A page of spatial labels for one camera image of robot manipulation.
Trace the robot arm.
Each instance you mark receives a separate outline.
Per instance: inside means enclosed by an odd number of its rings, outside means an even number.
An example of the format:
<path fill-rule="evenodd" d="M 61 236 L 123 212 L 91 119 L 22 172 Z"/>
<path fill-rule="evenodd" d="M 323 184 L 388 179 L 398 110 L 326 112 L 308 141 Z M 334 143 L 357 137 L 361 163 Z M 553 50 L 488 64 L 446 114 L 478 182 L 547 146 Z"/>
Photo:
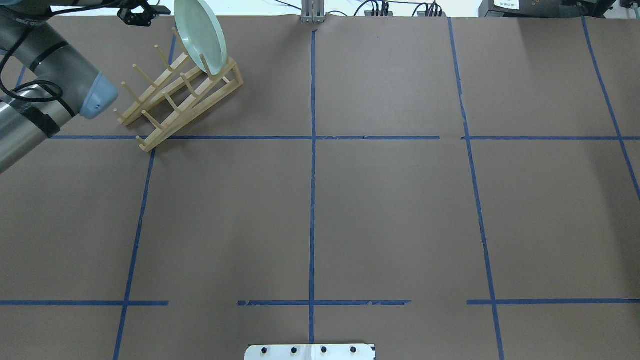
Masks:
<path fill-rule="evenodd" d="M 50 26 L 56 16 L 116 9 L 126 25 L 150 27 L 171 11 L 147 0 L 3 0 L 1 66 L 18 59 L 35 79 L 1 85 L 0 170 L 4 173 L 75 116 L 94 119 L 118 98 L 109 79 Z"/>

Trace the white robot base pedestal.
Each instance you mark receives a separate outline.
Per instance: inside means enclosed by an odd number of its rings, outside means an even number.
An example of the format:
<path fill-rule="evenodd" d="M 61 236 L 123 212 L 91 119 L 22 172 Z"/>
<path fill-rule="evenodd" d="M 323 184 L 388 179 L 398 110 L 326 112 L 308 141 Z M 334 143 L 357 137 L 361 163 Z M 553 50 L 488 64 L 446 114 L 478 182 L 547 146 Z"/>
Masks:
<path fill-rule="evenodd" d="M 373 344 L 256 344 L 249 346 L 245 360 L 375 360 Z"/>

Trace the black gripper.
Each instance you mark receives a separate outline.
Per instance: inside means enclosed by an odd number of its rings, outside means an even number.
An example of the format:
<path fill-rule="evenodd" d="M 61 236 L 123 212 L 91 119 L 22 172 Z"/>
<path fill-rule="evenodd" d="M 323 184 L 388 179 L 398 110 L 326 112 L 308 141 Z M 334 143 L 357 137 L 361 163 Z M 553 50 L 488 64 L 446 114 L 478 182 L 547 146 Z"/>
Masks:
<path fill-rule="evenodd" d="M 117 9 L 118 18 L 132 27 L 150 27 L 158 16 L 172 14 L 166 6 L 151 4 L 119 4 Z"/>

